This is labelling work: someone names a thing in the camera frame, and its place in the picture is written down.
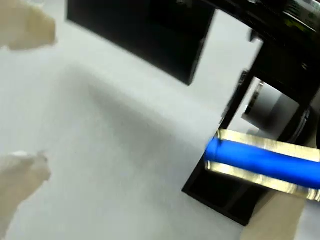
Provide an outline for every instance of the blue cylinder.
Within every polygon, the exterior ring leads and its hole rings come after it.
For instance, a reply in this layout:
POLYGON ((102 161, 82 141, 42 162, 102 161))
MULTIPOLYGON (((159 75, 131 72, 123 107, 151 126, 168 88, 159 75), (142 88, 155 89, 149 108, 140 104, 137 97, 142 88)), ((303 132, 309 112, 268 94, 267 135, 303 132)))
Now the blue cylinder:
POLYGON ((204 160, 222 163, 274 179, 320 189, 320 163, 214 137, 204 160))

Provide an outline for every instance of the white surface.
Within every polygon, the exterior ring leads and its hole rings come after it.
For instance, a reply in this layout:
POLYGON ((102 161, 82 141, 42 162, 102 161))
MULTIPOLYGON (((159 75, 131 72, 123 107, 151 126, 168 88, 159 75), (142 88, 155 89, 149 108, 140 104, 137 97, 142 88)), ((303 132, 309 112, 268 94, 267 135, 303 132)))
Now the white surface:
POLYGON ((239 239, 240 225, 181 189, 260 43, 218 13, 187 87, 65 23, 63 3, 46 1, 54 48, 0 51, 0 153, 47 150, 52 171, 7 239, 239 239))
POLYGON ((320 203, 307 201, 302 212, 294 240, 318 240, 320 203))

